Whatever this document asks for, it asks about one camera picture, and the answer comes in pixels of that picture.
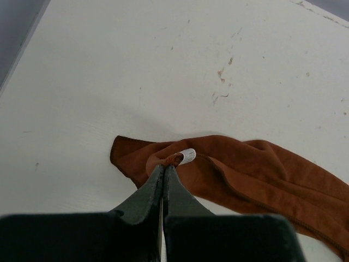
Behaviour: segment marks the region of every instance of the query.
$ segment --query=clothing label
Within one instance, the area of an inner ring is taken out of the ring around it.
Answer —
[[[196,158],[196,151],[193,148],[189,148],[189,149],[180,151],[180,153],[184,156],[184,158],[183,158],[182,162],[180,162],[179,165],[189,163]]]

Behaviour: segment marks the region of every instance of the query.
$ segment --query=white surface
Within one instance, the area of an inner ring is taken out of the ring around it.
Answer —
[[[266,139],[348,183],[349,23],[303,4],[52,0],[0,98],[0,212],[118,205],[118,134]]]

